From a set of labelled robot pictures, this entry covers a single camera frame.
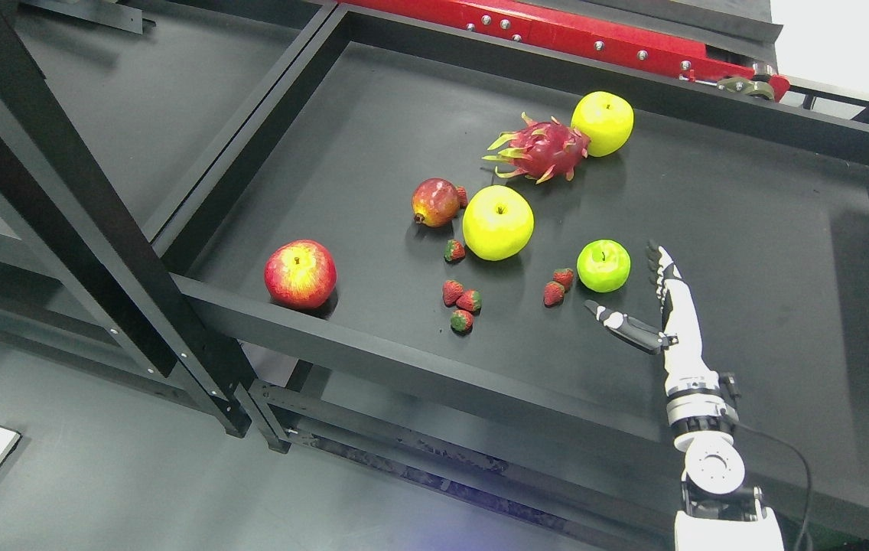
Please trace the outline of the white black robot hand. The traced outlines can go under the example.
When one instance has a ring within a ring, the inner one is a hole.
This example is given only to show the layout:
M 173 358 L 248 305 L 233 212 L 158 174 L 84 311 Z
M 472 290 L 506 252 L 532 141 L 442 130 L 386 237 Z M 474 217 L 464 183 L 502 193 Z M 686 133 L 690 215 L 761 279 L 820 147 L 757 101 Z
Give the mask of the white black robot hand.
M 666 396 L 693 393 L 718 396 L 719 374 L 707 367 L 701 355 L 701 329 L 688 283 L 664 247 L 650 241 L 646 256 L 659 300 L 661 328 L 593 300 L 586 300 L 585 308 L 620 341 L 648 354 L 662 355 Z

